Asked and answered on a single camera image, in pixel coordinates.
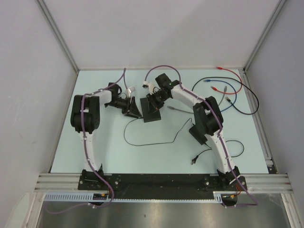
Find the black network switch box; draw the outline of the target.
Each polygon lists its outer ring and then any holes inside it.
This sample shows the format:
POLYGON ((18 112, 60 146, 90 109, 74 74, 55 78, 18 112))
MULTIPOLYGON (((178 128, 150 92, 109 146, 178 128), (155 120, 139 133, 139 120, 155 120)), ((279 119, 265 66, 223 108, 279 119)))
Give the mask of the black network switch box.
POLYGON ((141 103, 142 117, 144 123, 161 120, 160 111, 159 110, 156 111, 147 98, 141 98, 140 103, 141 103))

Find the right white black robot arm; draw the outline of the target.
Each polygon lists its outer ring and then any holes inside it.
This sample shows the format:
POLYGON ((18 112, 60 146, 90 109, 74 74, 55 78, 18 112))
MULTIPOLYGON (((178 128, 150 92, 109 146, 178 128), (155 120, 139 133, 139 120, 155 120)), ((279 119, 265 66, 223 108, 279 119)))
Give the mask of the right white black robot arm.
POLYGON ((154 83, 143 82, 143 87, 149 91, 147 95, 150 106, 149 112, 158 111, 169 98, 178 100, 192 108, 195 131, 209 142, 214 152, 217 161, 217 172, 220 176, 219 185, 223 190, 231 190, 235 187, 240 173, 230 156, 224 140, 223 116, 216 99, 212 96, 202 98, 183 87, 180 81, 171 81, 166 74, 159 75, 155 80, 160 88, 156 92, 154 91, 154 83))

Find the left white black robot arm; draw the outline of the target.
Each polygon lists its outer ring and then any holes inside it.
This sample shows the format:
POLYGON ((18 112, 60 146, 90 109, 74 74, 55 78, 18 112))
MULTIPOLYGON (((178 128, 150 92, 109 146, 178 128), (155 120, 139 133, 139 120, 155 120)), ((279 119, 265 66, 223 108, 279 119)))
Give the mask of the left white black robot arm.
POLYGON ((105 89, 99 89, 91 94, 74 96, 70 123, 80 135, 84 145, 84 170, 97 172, 88 179, 88 184, 95 190, 101 189, 105 184, 105 178, 102 176, 102 162, 95 155, 94 146, 95 132, 101 119, 100 107, 115 107, 120 109, 124 116, 141 118, 142 114, 136 105, 135 97, 132 96, 134 91, 134 87, 128 87, 123 91, 118 84, 109 83, 105 89))

